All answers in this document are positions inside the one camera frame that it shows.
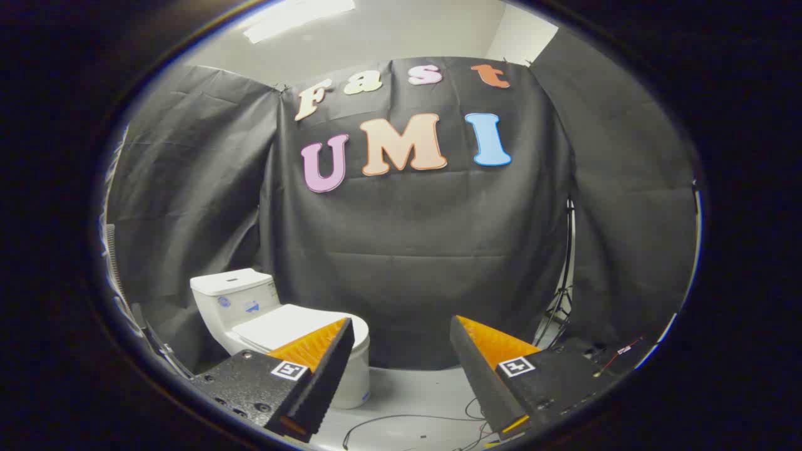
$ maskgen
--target blue label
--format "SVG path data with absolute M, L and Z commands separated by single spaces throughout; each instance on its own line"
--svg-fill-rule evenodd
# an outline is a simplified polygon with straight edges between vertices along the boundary
M 259 303 L 257 303 L 256 301 L 250 301 L 245 303 L 245 311 L 251 312 L 257 310 L 259 310 Z

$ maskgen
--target toilet seat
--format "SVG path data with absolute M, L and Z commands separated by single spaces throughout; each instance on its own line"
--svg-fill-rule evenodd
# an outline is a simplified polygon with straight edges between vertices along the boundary
M 370 340 L 365 320 L 348 313 L 283 304 L 268 315 L 234 326 L 232 331 L 240 336 L 242 343 L 246 343 L 254 351 L 270 352 L 344 317 L 351 318 L 354 325 L 354 347 L 351 349 L 351 354 L 355 355 L 357 351 L 365 348 Z

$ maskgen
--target toilet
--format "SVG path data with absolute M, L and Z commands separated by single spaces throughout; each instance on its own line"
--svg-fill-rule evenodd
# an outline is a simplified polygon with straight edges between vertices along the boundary
M 206 327 L 231 354 L 271 352 L 343 317 L 354 325 L 354 347 L 331 406 L 356 408 L 370 396 L 367 323 L 358 316 L 281 304 L 270 274 L 235 270 L 190 279 Z

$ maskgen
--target pink letter u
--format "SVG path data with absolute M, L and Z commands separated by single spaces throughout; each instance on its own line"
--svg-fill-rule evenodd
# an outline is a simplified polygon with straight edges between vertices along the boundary
M 323 144 L 315 143 L 306 146 L 302 151 L 303 156 L 303 175 L 306 179 L 306 186 L 316 193 L 325 193 L 337 188 L 342 179 L 346 176 L 346 141 L 348 135 L 332 136 L 328 144 L 331 147 L 332 161 L 334 162 L 331 175 L 328 177 L 320 176 L 318 165 L 318 154 Z

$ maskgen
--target orange soft pad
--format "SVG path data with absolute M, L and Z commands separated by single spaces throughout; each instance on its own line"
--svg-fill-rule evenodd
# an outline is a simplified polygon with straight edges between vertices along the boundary
M 468 336 L 479 348 L 493 371 L 499 363 L 516 357 L 528 356 L 541 350 L 502 331 L 457 315 Z
M 320 360 L 329 350 L 331 342 L 340 332 L 345 322 L 346 318 L 343 318 L 328 326 L 321 327 L 312 333 L 285 344 L 275 351 L 269 352 L 268 356 L 287 360 L 294 364 L 306 365 L 314 372 L 318 369 Z

